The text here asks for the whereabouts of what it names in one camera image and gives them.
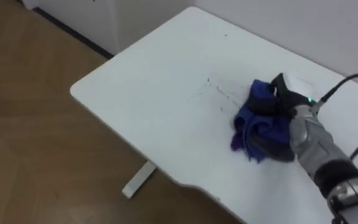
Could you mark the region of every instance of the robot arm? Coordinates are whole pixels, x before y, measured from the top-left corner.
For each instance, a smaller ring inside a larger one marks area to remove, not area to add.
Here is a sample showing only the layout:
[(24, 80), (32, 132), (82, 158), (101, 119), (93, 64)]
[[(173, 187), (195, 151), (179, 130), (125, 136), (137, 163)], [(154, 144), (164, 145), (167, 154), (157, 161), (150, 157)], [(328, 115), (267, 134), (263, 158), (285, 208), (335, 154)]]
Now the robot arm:
[(283, 74), (272, 82), (280, 99), (279, 110), (291, 116), (291, 148), (327, 200), (333, 224), (358, 224), (358, 168), (318, 121), (311, 110), (315, 102), (291, 90), (294, 82), (299, 80)]

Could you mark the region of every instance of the table foot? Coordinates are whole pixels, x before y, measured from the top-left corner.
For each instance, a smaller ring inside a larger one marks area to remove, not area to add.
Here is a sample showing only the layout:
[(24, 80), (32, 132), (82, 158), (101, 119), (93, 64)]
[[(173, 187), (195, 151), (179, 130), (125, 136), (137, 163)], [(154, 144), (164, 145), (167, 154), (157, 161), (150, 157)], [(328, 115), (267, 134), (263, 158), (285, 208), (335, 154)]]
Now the table foot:
[(139, 187), (149, 178), (156, 166), (153, 162), (147, 161), (135, 176), (128, 182), (122, 190), (122, 193), (128, 198), (135, 194)]

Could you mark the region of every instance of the white table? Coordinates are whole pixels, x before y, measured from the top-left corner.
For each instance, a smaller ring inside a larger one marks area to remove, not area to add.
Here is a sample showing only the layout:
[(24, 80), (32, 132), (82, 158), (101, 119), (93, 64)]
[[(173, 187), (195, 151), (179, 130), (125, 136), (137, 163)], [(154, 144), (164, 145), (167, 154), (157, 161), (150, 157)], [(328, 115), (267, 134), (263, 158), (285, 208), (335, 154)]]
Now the white table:
[[(270, 81), (284, 71), (312, 83), (315, 98), (342, 79), (191, 7), (78, 81), (71, 94), (152, 161), (125, 187), (129, 197), (156, 165), (246, 223), (330, 223), (325, 200), (297, 162), (257, 164), (229, 147), (232, 119), (253, 79)], [(356, 114), (354, 82), (319, 114), (348, 154), (358, 145)]]

